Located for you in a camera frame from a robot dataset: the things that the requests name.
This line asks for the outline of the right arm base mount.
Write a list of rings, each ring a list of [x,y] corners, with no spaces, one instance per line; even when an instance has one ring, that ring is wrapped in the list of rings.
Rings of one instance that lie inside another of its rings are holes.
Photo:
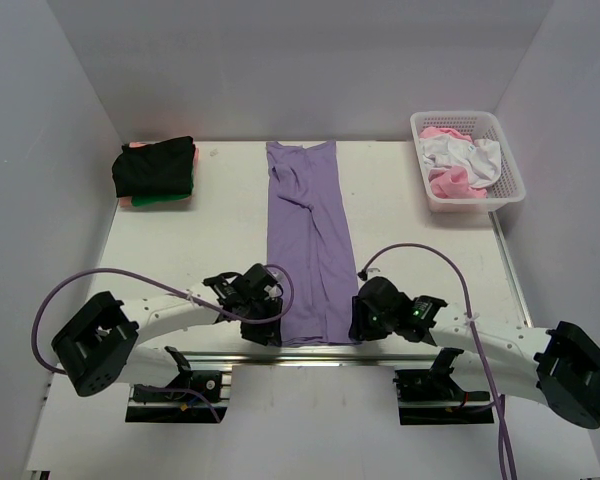
[[[401,426],[493,424],[493,400],[487,391],[466,391],[451,379],[452,363],[463,353],[443,348],[426,369],[394,374]]]

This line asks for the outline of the purple t-shirt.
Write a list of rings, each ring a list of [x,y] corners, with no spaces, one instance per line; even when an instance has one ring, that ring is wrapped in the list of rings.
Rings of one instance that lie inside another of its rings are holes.
[[[358,279],[334,141],[311,147],[266,144],[267,262],[293,288],[281,321],[285,346],[346,345]]]

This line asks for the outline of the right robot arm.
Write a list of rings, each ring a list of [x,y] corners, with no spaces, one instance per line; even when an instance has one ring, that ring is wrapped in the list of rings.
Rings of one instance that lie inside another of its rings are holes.
[[[546,329],[469,321],[442,299],[411,299],[374,277],[352,299],[349,336],[369,342],[391,334],[439,350],[429,368],[397,371],[404,402],[462,407],[495,389],[545,405],[576,426],[600,427],[600,348],[575,324]]]

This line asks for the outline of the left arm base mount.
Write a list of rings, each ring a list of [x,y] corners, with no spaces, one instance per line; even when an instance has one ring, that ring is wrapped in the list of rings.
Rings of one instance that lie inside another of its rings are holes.
[[[195,369],[174,347],[163,353],[177,374],[164,387],[134,385],[125,421],[155,424],[219,424],[229,404],[229,375],[221,370]]]

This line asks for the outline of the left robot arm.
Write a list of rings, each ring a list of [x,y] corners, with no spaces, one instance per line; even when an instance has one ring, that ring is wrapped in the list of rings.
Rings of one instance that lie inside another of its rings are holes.
[[[133,272],[128,277],[163,295],[119,300],[109,291],[91,297],[51,342],[65,375],[81,397],[114,383],[138,385],[179,399],[191,387],[191,367],[171,346],[149,341],[192,327],[238,321],[273,336],[289,309],[286,272],[256,263],[246,273],[224,272],[179,290]]]

